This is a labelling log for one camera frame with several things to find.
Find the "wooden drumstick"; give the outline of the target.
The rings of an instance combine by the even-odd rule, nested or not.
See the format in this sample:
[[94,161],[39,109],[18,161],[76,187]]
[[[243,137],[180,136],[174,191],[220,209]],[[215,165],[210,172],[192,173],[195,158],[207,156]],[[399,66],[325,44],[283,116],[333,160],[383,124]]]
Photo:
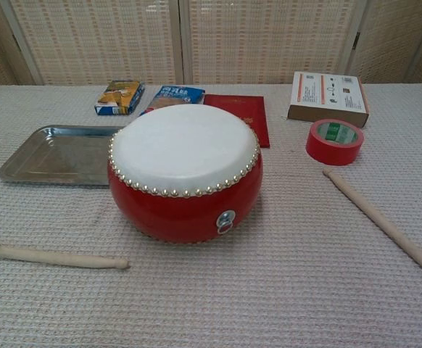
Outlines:
[[123,270],[130,267],[129,261],[126,259],[112,259],[107,257],[68,254],[61,252],[17,249],[6,246],[0,246],[0,258],[26,262],[39,262],[50,265],[62,265],[76,268],[113,268]]
[[371,221],[373,221],[397,246],[422,267],[422,249],[414,244],[394,223],[389,221],[362,194],[356,191],[331,168],[324,168],[323,174],[355,204]]

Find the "yellow and blue snack box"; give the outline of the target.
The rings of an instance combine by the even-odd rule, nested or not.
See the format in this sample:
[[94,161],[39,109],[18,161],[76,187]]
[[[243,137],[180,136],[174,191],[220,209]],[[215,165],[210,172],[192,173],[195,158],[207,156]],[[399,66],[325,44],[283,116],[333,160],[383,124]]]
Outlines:
[[136,80],[112,80],[94,105],[98,116],[131,114],[138,105],[145,85]]

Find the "cardboard box with white label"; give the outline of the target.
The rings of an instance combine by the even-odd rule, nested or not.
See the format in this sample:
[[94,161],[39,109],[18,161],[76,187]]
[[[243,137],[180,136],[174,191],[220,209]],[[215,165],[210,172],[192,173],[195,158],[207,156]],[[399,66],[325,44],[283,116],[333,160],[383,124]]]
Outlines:
[[364,128],[369,114],[368,100],[358,77],[294,73],[288,119],[312,123],[336,119]]

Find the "stainless steel tray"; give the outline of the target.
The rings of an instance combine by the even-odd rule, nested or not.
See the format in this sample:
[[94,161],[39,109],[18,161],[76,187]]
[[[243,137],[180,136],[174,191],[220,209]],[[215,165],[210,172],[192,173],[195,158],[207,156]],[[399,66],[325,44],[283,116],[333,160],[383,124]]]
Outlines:
[[1,166],[13,183],[106,186],[108,143],[120,126],[48,125],[39,128]]

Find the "red tape roll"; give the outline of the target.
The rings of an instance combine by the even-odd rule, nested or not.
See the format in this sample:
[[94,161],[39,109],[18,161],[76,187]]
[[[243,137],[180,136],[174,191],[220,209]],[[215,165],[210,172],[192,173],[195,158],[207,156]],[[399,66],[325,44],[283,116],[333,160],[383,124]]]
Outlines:
[[364,142],[363,132],[343,120],[314,122],[306,141],[306,152],[318,162],[343,166],[353,163]]

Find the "red drum with white skin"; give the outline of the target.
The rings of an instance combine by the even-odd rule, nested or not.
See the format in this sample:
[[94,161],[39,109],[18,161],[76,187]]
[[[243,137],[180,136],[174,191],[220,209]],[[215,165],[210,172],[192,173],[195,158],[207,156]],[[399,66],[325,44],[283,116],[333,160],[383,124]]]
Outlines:
[[217,107],[178,104],[148,112],[115,133],[108,180],[120,211],[142,233],[190,244],[237,226],[263,177],[255,132]]

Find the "white woven tablecloth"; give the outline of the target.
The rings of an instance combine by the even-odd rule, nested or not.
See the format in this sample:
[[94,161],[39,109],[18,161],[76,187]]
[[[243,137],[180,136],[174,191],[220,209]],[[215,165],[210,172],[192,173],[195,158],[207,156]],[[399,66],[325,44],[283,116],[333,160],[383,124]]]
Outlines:
[[[203,244],[139,233],[106,188],[0,180],[0,244],[129,260],[127,270],[0,260],[0,348],[422,348],[422,269],[305,152],[289,85],[265,100],[264,181],[239,227]],[[46,125],[99,117],[100,86],[0,86],[0,167]]]

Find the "red certificate booklet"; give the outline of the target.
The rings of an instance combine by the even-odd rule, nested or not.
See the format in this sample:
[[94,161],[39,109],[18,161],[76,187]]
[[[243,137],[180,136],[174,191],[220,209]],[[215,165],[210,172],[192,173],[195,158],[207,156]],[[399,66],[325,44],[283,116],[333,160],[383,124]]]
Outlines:
[[239,117],[256,133],[262,148],[270,147],[263,96],[206,94],[204,104]]

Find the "woven folding screen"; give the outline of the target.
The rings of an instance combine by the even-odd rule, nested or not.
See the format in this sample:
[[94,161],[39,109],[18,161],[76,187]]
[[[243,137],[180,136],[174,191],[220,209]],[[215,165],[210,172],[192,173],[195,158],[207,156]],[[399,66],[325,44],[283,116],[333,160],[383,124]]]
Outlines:
[[0,0],[0,85],[422,83],[422,0]]

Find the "blue snack bag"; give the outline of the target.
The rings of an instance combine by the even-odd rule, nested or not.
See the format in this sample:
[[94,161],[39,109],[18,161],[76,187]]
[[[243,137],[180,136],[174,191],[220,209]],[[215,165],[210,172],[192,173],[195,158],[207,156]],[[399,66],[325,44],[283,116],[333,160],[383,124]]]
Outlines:
[[205,90],[200,88],[162,86],[141,115],[156,109],[177,104],[198,104],[202,100],[204,94]]

